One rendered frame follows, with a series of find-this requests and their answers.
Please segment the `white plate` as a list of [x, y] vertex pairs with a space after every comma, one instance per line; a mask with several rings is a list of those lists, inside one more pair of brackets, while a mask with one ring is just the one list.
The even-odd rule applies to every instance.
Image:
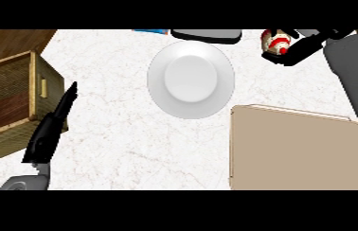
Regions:
[[224, 54], [198, 41], [170, 44], [149, 64], [146, 88], [156, 106], [171, 116], [211, 116], [235, 90], [235, 72]]

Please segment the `beige tray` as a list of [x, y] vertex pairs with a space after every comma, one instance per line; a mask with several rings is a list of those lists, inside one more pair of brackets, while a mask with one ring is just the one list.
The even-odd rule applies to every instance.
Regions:
[[358, 120], [260, 105], [230, 110], [233, 189], [358, 189]]

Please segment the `open wooden drawer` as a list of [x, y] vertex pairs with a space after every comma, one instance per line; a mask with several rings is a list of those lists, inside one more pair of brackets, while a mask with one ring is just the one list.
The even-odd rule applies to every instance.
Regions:
[[28, 146], [63, 96], [63, 77], [35, 51], [0, 60], [0, 158]]

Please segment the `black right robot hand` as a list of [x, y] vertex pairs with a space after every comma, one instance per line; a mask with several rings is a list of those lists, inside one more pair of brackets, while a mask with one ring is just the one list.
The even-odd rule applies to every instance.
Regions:
[[[276, 28], [270, 29], [270, 35], [275, 35]], [[263, 51], [261, 57], [284, 66], [294, 66], [313, 53], [322, 49], [322, 42], [328, 39], [338, 40], [350, 32], [352, 28], [338, 29], [281, 29], [291, 36], [291, 44], [284, 55], [273, 55]]]

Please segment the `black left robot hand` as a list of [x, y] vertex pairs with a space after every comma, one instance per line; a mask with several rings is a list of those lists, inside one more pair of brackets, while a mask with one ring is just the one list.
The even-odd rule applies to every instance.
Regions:
[[59, 101], [56, 110], [48, 112], [37, 126], [28, 142], [22, 162], [47, 164], [57, 148], [63, 121], [77, 98], [77, 82], [72, 82]]

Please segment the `grey and black appliance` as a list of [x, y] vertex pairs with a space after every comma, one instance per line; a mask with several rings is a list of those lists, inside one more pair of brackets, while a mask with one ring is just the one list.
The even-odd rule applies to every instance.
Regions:
[[170, 34], [183, 40], [210, 44], [235, 44], [241, 40], [242, 31], [239, 29], [173, 29]]

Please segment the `blue object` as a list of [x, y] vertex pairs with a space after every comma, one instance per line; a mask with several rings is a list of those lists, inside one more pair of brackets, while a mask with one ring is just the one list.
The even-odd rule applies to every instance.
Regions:
[[156, 34], [164, 34], [167, 35], [168, 30], [167, 29], [133, 29], [136, 32], [149, 32], [149, 33], [156, 33]]

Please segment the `red and white cupcake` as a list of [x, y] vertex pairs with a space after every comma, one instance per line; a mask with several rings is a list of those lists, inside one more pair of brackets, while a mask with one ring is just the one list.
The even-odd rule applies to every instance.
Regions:
[[266, 29], [261, 33], [261, 49], [273, 55], [284, 55], [291, 44], [291, 36], [281, 30], [276, 30], [275, 35], [270, 35], [270, 30]]

